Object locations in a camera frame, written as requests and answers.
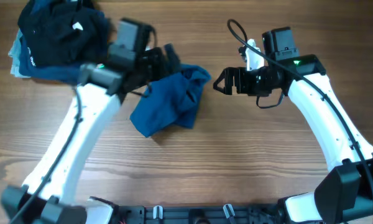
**navy blue fabric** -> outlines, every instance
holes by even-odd
[[[182,65],[181,72],[151,83],[152,93],[140,99],[131,122],[145,137],[170,124],[192,128],[203,87],[210,78],[199,66]]]
[[[45,4],[50,3],[52,0],[42,0],[42,1],[36,1],[34,4],[34,10],[32,10],[32,13],[34,11],[38,11],[42,7],[45,6]],[[102,30],[100,32],[100,41],[101,44],[96,45],[99,47],[100,51],[102,51],[103,55],[106,55],[107,51],[107,39],[109,35],[109,21],[105,19],[104,13],[101,11],[97,11],[94,9],[86,9],[89,11],[94,11],[97,13],[99,18],[101,18],[99,28]],[[30,55],[30,50],[27,46],[26,39],[22,36],[21,37],[21,54],[19,56],[19,73],[21,75],[25,75],[28,77],[33,78],[41,78],[46,80],[58,80],[61,82],[69,83],[69,84],[77,84],[78,76],[80,74],[80,65],[82,62],[75,62],[70,65],[64,65],[64,66],[45,66],[45,67],[36,67],[32,64],[32,57]]]

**wooden surface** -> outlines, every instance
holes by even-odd
[[[0,0],[0,194],[19,185],[38,163],[64,118],[69,87],[20,80],[7,56],[23,0]],[[373,1],[100,0],[107,16],[152,24],[159,44],[172,42],[184,63],[213,79],[243,66],[226,21],[249,36],[291,26],[302,55],[316,54],[344,109],[373,145]],[[276,202],[309,192],[327,174],[321,149],[297,108],[260,110],[254,97],[225,96],[205,86],[193,129],[169,127],[144,138],[129,121],[129,95],[97,142],[79,181],[90,195],[122,205],[222,205]],[[263,103],[277,101],[277,94]],[[0,223],[6,222],[0,206]],[[370,223],[366,218],[352,223]]]

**black garment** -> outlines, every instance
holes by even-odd
[[[106,41],[101,39],[107,35],[100,34],[108,33],[108,27],[100,25],[102,17],[98,15],[99,11],[85,7],[84,3],[81,5],[80,1],[53,0],[48,6],[30,14],[33,5],[34,0],[27,3],[19,16],[18,26],[37,67],[95,61],[104,56],[102,49],[106,48],[106,44],[102,45]],[[72,27],[77,22],[83,30]]]

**wood grain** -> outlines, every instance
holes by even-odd
[[[38,163],[72,97],[67,86],[9,74],[7,53],[25,3],[0,1],[0,194],[7,184],[21,184]],[[237,19],[257,40],[265,31],[292,27],[301,54],[319,57],[344,109],[373,145],[373,1],[100,0],[98,6],[115,22],[133,17],[152,24],[160,45],[172,42],[184,63],[201,65],[213,79],[226,67],[243,66],[227,19]],[[87,160],[77,199],[222,205],[275,202],[314,190],[327,174],[325,160],[290,100],[260,110],[255,98],[225,96],[211,86],[205,86],[193,129],[171,126],[152,138],[129,121],[139,99],[127,96]],[[0,223],[6,221],[0,206]]]

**pile of clothes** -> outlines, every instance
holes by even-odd
[[[107,54],[109,20],[90,0],[30,0],[18,20],[11,73],[76,84],[83,62]]]

